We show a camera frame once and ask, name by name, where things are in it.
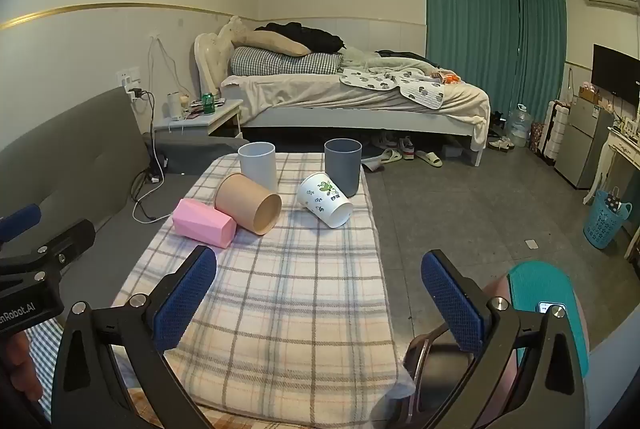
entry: blue laundry basket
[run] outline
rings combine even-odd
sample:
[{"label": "blue laundry basket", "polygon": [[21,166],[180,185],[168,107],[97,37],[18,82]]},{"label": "blue laundry basket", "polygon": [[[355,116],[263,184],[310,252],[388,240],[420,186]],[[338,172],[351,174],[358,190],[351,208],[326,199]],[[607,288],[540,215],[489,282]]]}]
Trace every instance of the blue laundry basket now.
[{"label": "blue laundry basket", "polygon": [[596,192],[589,218],[582,228],[584,237],[596,249],[604,249],[631,214],[631,203],[621,203],[618,212],[611,212],[605,203],[606,198],[607,193],[604,190]]}]

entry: cardboard box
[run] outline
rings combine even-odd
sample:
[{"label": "cardboard box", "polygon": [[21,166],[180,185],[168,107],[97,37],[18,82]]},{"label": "cardboard box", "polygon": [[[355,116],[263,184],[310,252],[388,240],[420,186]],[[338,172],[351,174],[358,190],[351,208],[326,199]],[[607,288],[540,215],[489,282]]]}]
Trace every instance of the cardboard box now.
[{"label": "cardboard box", "polygon": [[591,89],[583,88],[582,86],[580,86],[580,89],[578,90],[578,96],[595,105],[598,105],[598,102],[600,101],[599,93],[593,92]]}]

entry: screw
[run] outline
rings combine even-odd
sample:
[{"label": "screw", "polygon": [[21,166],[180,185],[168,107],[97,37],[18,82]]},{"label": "screw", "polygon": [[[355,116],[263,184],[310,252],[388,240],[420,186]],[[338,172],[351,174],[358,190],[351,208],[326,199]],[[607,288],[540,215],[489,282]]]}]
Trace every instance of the screw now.
[{"label": "screw", "polygon": [[557,317],[558,319],[562,319],[562,317],[564,317],[565,315],[565,311],[564,308],[562,308],[562,306],[554,304],[553,306],[551,306],[551,314],[554,317]]},{"label": "screw", "polygon": [[142,306],[145,302],[146,295],[144,294],[135,294],[132,298],[129,299],[129,304],[134,308]]},{"label": "screw", "polygon": [[498,311],[503,311],[509,307],[509,301],[504,297],[494,297],[491,299],[491,306]]},{"label": "screw", "polygon": [[83,303],[82,301],[78,301],[76,304],[74,304],[71,307],[71,311],[76,315],[81,314],[82,312],[84,312],[85,309],[86,309],[86,304]]}]

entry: black tv screen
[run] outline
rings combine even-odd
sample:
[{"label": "black tv screen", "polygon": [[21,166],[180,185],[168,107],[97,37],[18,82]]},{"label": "black tv screen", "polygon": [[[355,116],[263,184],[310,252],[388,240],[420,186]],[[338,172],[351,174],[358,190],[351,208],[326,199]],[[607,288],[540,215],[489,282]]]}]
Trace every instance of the black tv screen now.
[{"label": "black tv screen", "polygon": [[593,45],[591,84],[636,106],[640,91],[636,81],[640,82],[640,60],[599,44]]}]

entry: large plastic water jug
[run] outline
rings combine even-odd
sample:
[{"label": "large plastic water jug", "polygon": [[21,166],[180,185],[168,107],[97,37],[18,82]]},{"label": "large plastic water jug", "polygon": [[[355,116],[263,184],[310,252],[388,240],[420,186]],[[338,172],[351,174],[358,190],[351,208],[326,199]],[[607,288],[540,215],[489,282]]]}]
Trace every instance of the large plastic water jug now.
[{"label": "large plastic water jug", "polygon": [[518,104],[509,115],[508,135],[516,147],[524,147],[529,139],[532,118],[527,106]]}]

